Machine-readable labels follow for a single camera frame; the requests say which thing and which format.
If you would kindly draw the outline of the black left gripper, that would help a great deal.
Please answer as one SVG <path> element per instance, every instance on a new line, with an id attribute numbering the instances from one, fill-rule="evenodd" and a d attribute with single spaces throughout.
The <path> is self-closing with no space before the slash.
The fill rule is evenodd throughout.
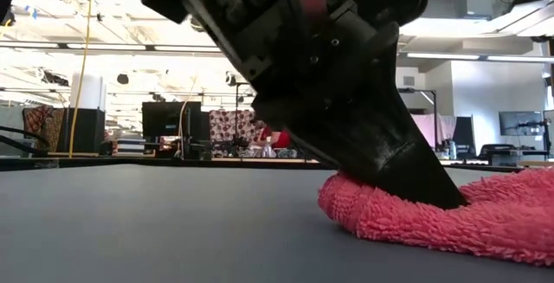
<path id="1" fill-rule="evenodd" d="M 396 98 L 396 0 L 142 0 L 195 19 L 259 101 Z"/>

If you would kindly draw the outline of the pink fluffy towel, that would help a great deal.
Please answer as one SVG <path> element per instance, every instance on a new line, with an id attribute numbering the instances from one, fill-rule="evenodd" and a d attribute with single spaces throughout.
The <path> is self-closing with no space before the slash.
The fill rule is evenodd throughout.
<path id="1" fill-rule="evenodd" d="M 336 174 L 318 204 L 361 239 L 554 267 L 554 168 L 482 177 L 460 191 L 467 206 L 440 209 Z"/>

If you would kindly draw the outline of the pink hanging cloth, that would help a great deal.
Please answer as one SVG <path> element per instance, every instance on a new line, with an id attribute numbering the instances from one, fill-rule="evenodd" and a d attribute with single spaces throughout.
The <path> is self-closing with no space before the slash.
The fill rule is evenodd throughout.
<path id="1" fill-rule="evenodd" d="M 445 139 L 451 139 L 454 136 L 457 120 L 455 116 L 438 114 L 437 124 L 433 114 L 412 114 L 411 117 L 431 148 L 435 148 L 436 143 L 441 144 Z"/>

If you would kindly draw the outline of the person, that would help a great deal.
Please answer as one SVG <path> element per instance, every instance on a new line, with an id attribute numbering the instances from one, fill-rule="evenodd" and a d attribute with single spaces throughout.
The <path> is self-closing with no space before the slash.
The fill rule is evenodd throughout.
<path id="1" fill-rule="evenodd" d="M 258 120 L 255 123 L 255 127 L 261 130 L 260 135 L 253 142 L 254 145 L 266 145 L 269 143 L 273 149 L 286 149 L 290 143 L 291 138 L 287 131 L 273 131 L 267 124 L 263 121 Z"/>

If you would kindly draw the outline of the black upright panel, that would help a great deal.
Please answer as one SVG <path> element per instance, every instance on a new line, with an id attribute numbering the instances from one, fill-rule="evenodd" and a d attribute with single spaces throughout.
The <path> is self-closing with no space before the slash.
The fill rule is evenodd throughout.
<path id="1" fill-rule="evenodd" d="M 456 117 L 453 141 L 456 145 L 467 145 L 474 147 L 472 117 Z"/>

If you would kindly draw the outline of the long ceiling light strip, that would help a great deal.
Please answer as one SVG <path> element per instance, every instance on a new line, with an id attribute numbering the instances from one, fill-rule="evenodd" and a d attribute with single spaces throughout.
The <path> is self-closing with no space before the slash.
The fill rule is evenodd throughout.
<path id="1" fill-rule="evenodd" d="M 32 49 L 71 49 L 97 51 L 159 51 L 159 52 L 199 52 L 216 53 L 221 50 L 215 46 L 177 46 L 177 45 L 144 45 L 116 43 L 55 43 L 55 42 L 13 42 L 0 41 L 0 48 L 32 48 Z"/>
<path id="2" fill-rule="evenodd" d="M 542 63 L 554 64 L 554 56 L 529 56 L 529 55 L 477 55 L 477 54 L 449 54 L 449 53 L 423 53 L 401 52 L 400 55 L 410 59 L 430 59 L 447 61 L 490 61 L 490 62 L 514 62 L 514 63 Z"/>

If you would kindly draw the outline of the red dotted white cloth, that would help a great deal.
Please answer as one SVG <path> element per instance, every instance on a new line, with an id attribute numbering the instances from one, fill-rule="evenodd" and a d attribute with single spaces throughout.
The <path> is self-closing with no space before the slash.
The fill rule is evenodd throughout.
<path id="1" fill-rule="evenodd" d="M 211 141 L 232 140 L 237 134 L 248 142 L 255 140 L 261 129 L 254 126 L 254 112 L 249 110 L 209 112 L 209 135 Z"/>

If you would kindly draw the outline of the black desk monitor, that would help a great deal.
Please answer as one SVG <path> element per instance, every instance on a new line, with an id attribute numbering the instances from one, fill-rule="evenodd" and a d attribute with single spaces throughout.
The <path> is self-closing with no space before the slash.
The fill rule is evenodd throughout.
<path id="1" fill-rule="evenodd" d="M 182 109 L 183 102 L 143 102 L 142 126 L 143 136 L 147 138 L 178 136 L 178 127 L 183 135 L 200 139 L 202 137 L 201 103 L 189 101 Z"/>

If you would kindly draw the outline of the grey ceiling air unit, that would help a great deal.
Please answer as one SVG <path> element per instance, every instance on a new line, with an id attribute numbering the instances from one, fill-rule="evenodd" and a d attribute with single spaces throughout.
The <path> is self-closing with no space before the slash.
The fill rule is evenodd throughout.
<path id="1" fill-rule="evenodd" d="M 463 5 L 469 17 L 491 18 L 493 16 L 493 0 L 464 0 Z"/>

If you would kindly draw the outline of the striped stacked boxes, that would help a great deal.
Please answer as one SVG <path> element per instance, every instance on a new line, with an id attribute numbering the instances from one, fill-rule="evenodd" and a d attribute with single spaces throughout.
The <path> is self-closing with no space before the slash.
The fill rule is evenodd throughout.
<path id="1" fill-rule="evenodd" d="M 144 155 L 145 140 L 142 138 L 119 138 L 115 142 L 116 155 Z"/>

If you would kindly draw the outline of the black cabinet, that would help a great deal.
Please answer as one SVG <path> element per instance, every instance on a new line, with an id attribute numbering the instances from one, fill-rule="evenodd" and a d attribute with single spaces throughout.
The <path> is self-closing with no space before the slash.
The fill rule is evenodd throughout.
<path id="1" fill-rule="evenodd" d="M 58 151 L 68 152 L 72 131 L 74 109 L 64 110 Z M 98 152 L 100 144 L 105 139 L 106 114 L 100 109 L 77 110 L 77 120 L 74 129 L 74 152 Z"/>

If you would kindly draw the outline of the brown patterned cloth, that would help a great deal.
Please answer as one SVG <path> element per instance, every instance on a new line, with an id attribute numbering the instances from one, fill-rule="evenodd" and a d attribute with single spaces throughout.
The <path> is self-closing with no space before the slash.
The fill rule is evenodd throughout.
<path id="1" fill-rule="evenodd" d="M 54 108 L 52 106 L 24 108 L 24 130 L 38 135 L 48 141 L 48 145 L 38 142 L 36 145 L 38 149 L 45 151 L 57 151 L 64 117 L 64 108 Z"/>

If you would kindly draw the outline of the black background rig frame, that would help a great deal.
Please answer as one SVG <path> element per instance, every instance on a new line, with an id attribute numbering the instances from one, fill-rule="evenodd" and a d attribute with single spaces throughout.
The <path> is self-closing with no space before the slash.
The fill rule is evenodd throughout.
<path id="1" fill-rule="evenodd" d="M 399 93 L 420 93 L 428 102 L 433 106 L 433 118 L 434 118 L 434 151 L 437 152 L 439 145 L 438 139 L 438 111 L 437 111 L 437 93 L 433 89 L 416 89 L 410 87 L 398 88 Z M 430 99 L 426 93 L 430 93 L 432 98 Z"/>

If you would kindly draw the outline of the black table frame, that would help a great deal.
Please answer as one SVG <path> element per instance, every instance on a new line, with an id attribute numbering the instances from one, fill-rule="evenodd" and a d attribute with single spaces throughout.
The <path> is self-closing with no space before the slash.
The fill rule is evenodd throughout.
<path id="1" fill-rule="evenodd" d="M 177 168 L 231 168 L 268 170 L 335 170 L 334 167 L 305 160 L 279 160 L 255 158 L 219 160 L 175 160 L 158 158 L 0 158 L 0 171 L 79 168 L 112 165 L 140 165 Z"/>

